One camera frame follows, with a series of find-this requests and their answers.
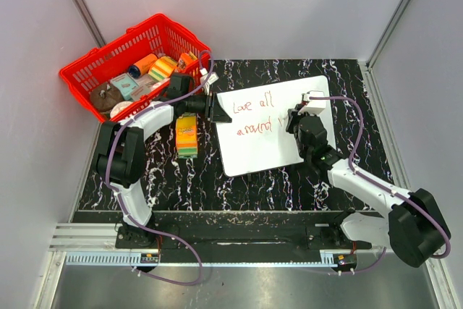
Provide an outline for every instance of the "reflective floor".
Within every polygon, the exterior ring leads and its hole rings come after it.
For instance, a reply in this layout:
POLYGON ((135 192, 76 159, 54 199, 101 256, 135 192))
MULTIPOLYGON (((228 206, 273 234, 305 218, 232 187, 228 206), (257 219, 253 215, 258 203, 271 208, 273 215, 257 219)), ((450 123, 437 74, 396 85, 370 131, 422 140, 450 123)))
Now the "reflective floor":
MULTIPOLYGON (((361 255, 361 264, 373 261, 361 255)), ((153 273, 193 280, 195 268, 153 273)), ((428 273, 387 255, 373 271, 327 276, 297 268, 207 268, 205 281, 181 287, 137 277, 130 268, 65 266, 53 308, 438 308, 428 273)))

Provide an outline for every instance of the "wall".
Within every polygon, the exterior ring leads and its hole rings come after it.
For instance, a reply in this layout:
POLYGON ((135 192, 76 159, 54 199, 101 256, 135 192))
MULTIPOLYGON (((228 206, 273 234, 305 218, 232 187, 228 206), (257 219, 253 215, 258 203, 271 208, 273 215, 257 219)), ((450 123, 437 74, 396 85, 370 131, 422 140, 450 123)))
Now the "wall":
POLYGON ((366 60, 400 0, 86 0, 108 41, 157 12, 217 59, 366 60))
POLYGON ((448 266, 463 295, 462 0, 413 0, 374 66, 414 189, 431 191, 453 233, 448 266))
POLYGON ((95 46, 72 0, 0 0, 0 303, 26 308, 98 123, 58 78, 95 46))

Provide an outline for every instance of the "white board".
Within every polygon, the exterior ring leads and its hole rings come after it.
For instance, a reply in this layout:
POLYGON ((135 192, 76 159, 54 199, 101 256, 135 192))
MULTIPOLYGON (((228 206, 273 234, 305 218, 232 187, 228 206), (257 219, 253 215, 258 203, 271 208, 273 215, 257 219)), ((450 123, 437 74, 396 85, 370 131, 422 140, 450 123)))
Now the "white board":
MULTIPOLYGON (((232 123, 217 123, 224 173, 235 177, 247 173, 300 163, 296 140, 286 132, 288 109, 301 102, 301 96, 319 90, 329 96, 324 76, 279 82, 217 95, 232 123)), ((331 106, 320 113, 328 132, 328 143, 336 148, 331 106)))

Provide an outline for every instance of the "orange container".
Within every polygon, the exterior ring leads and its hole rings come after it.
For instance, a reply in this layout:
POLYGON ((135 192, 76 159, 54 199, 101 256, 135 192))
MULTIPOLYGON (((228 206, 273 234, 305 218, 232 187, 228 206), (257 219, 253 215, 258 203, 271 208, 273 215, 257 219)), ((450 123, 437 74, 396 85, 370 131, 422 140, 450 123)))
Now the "orange container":
MULTIPOLYGON (((69 90, 87 110, 100 122, 108 121, 90 103, 90 92, 100 84, 126 72, 129 66, 148 54, 166 54, 176 60, 184 52, 199 56, 203 50, 210 50, 195 35, 163 14, 155 14, 139 25, 127 29, 126 33, 102 48, 94 48, 85 56, 60 70, 59 75, 69 86, 69 90)), ((209 55, 202 57, 203 66, 208 68, 209 55)), ((189 64, 185 73, 200 83, 199 61, 189 64)), ((111 121, 118 122, 146 108, 167 85, 166 79, 158 88, 124 111, 111 121)))

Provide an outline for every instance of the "black marble table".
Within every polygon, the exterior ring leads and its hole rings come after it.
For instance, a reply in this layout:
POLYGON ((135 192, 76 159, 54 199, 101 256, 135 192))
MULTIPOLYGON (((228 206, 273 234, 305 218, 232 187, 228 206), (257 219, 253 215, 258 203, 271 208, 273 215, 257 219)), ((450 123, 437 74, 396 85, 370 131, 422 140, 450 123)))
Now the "black marble table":
MULTIPOLYGON (((225 60, 216 62, 219 76, 213 91, 255 87, 317 75, 328 78, 332 96, 348 96, 360 105, 365 130, 356 162, 363 169, 392 182, 391 171, 375 123, 360 68, 352 59, 225 60)), ((346 156, 359 129, 359 118, 347 102, 331 104, 336 147, 346 156)), ((215 125, 198 119, 199 154, 193 160, 177 158, 174 125, 146 142, 142 187, 156 211, 327 211, 369 209, 350 194, 311 181, 304 170, 272 169, 246 177, 224 175, 215 125)), ((90 172, 78 204, 79 211, 118 211, 102 179, 90 172)))

